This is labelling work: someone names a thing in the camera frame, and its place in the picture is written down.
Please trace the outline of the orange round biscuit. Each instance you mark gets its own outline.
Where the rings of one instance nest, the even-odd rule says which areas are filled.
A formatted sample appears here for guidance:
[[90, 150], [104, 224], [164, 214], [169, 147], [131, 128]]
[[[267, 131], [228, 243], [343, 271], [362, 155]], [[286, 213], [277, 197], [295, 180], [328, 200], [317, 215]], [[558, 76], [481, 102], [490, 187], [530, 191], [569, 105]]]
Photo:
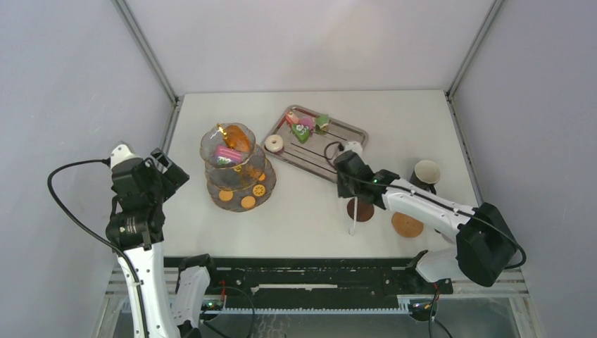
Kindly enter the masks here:
[[241, 200], [241, 206], [245, 209], [252, 209], [256, 205], [256, 199], [253, 196], [245, 196]]
[[234, 198], [234, 192], [227, 191], [227, 190], [220, 190], [218, 193], [218, 198], [221, 201], [228, 202]]

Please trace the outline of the pink purple cake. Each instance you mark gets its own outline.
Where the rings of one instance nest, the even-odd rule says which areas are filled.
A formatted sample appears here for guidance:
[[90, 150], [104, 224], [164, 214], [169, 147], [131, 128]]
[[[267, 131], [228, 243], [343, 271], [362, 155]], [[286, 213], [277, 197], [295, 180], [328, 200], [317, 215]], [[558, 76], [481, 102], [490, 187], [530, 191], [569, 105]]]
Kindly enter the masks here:
[[218, 166], [238, 165], [244, 161], [242, 152], [228, 148], [224, 145], [217, 145], [214, 157]]

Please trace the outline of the metal serving tray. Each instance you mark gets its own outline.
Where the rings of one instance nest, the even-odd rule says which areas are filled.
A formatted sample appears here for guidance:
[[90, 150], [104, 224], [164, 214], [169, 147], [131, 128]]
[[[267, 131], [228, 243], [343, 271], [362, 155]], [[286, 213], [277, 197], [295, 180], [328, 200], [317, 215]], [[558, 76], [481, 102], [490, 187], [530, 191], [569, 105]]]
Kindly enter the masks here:
[[335, 118], [329, 119], [329, 125], [324, 131], [313, 131], [306, 141], [301, 142], [293, 133], [291, 125], [286, 119], [288, 113], [293, 113], [297, 118], [312, 118], [313, 120], [321, 116], [317, 111], [303, 106], [288, 106], [269, 132], [269, 134], [275, 134], [282, 138], [282, 149], [278, 152], [269, 150], [265, 152], [324, 180], [333, 183], [337, 181], [335, 170], [325, 160], [324, 148], [328, 144], [334, 141], [357, 141], [365, 146], [368, 142], [369, 135], [365, 130]]

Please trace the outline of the three-tier glass dessert stand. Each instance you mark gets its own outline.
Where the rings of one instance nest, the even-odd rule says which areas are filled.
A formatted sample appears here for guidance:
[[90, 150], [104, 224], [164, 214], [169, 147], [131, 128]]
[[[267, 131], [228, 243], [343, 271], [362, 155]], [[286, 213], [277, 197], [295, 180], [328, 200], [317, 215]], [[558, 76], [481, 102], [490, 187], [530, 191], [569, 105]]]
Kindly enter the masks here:
[[[217, 145], [227, 146], [224, 139], [224, 128], [228, 125], [238, 125], [249, 138], [251, 150], [243, 153], [244, 161], [238, 165], [218, 166], [215, 161], [215, 148]], [[267, 158], [264, 148], [260, 146], [254, 133], [241, 123], [218, 123], [214, 128], [201, 139], [200, 156], [204, 161], [206, 188], [213, 203], [219, 208], [235, 213], [250, 211], [264, 204], [272, 195], [277, 183], [277, 176], [270, 160]], [[252, 189], [256, 184], [262, 184], [267, 188], [264, 196], [256, 197]], [[231, 201], [219, 200], [220, 190], [234, 192]], [[245, 196], [253, 196], [256, 205], [252, 209], [245, 209], [241, 206], [241, 200]]]

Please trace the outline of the brown cookie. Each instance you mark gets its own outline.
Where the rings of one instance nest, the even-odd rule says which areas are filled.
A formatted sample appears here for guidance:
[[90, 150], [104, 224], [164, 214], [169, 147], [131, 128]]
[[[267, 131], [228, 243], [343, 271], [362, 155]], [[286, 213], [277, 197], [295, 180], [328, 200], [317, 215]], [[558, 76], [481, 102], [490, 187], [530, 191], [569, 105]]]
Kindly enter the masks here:
[[246, 153], [251, 150], [251, 142], [238, 125], [228, 125], [224, 129], [222, 136], [229, 149]]

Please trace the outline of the orange lotus-pattern biscuit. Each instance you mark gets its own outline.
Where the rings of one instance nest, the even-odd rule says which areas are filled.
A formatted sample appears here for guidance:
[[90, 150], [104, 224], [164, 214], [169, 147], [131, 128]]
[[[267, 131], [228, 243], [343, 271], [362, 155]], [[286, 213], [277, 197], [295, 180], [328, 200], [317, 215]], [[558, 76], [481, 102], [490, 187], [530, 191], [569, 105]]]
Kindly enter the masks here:
[[252, 193], [256, 197], [264, 196], [266, 194], [266, 192], [267, 192], [267, 188], [262, 184], [256, 184], [252, 189]]

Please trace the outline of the white frosted donut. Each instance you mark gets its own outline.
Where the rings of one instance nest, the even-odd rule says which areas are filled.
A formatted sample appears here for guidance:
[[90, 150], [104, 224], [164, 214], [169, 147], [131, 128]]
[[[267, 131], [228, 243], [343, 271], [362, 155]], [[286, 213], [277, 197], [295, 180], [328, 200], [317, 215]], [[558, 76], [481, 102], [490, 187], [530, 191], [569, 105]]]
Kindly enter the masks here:
[[284, 150], [284, 139], [278, 134], [269, 135], [264, 141], [267, 151], [277, 154]]

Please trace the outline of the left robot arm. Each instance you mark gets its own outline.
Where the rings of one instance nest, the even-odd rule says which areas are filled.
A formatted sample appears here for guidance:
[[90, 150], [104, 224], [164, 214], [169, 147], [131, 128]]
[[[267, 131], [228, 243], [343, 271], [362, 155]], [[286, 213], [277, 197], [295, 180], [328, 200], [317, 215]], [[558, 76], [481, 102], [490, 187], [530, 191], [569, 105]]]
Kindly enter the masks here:
[[163, 204], [189, 175], [161, 149], [142, 158], [126, 143], [111, 151], [109, 166], [115, 196], [106, 237], [125, 276], [134, 337], [200, 337], [172, 313], [164, 273]]

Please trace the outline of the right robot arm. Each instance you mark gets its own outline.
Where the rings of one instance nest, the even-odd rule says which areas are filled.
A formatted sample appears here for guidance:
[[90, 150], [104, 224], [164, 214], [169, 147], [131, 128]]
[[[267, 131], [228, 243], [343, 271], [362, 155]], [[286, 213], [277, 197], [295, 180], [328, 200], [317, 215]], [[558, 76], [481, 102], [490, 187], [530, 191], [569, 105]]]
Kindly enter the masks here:
[[411, 290], [424, 293], [435, 282], [466, 277], [494, 285], [521, 252], [500, 211], [492, 204], [472, 207], [443, 199], [388, 170], [373, 172], [360, 155], [344, 149], [332, 160], [340, 198], [402, 213], [432, 227], [453, 242], [440, 251], [421, 251], [406, 277]]

